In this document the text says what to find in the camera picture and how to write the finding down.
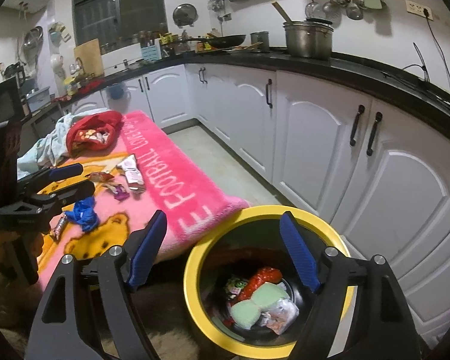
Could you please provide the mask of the left hand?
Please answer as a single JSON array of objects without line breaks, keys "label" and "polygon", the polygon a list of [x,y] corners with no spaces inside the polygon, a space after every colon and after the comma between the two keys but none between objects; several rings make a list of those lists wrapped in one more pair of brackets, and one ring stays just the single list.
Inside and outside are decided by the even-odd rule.
[{"label": "left hand", "polygon": [[[16,232],[0,231],[0,264],[10,266],[9,253],[7,252],[6,245],[19,239],[21,236]],[[38,258],[44,246],[44,237],[41,233],[35,235],[34,241],[31,243],[31,254]]]}]

